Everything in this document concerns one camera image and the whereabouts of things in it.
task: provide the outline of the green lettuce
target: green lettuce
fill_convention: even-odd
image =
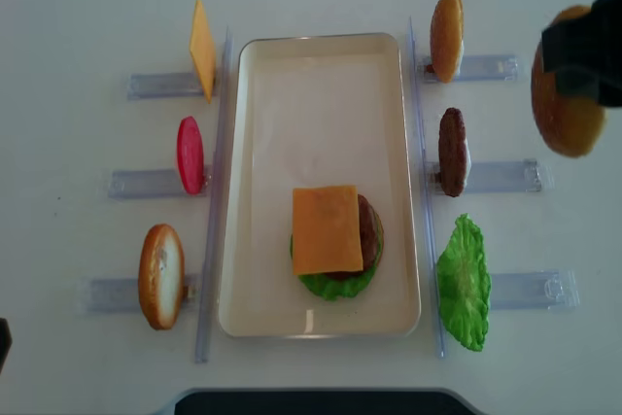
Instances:
[[[480,228],[462,214],[436,264],[440,318],[469,350],[481,352],[488,332],[491,279]]]

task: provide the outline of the burger patty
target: burger patty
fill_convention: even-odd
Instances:
[[[345,281],[349,277],[357,277],[373,267],[380,250],[378,234],[380,231],[376,212],[367,198],[359,194],[359,232],[361,235],[361,250],[363,251],[363,271],[356,272],[328,272],[326,275],[335,281]]]
[[[463,113],[450,107],[440,120],[438,132],[440,185],[448,196],[460,196],[465,189],[468,167],[466,139]]]

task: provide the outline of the cheese slice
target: cheese slice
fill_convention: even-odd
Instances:
[[[201,0],[196,0],[194,5],[192,32],[190,34],[190,55],[194,62],[196,75],[198,75],[203,87],[205,98],[207,102],[212,102],[214,75],[216,73],[216,50]]]
[[[294,189],[295,275],[363,270],[354,186]]]

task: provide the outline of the red tomato slice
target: red tomato slice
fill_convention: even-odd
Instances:
[[[203,188],[203,139],[194,117],[186,117],[177,133],[177,167],[188,194],[198,194]]]

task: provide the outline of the white tray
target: white tray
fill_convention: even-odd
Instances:
[[[388,34],[240,54],[219,321],[232,336],[406,334],[421,314],[399,50]],[[385,230],[375,277],[327,302],[292,274],[292,189],[353,184]]]

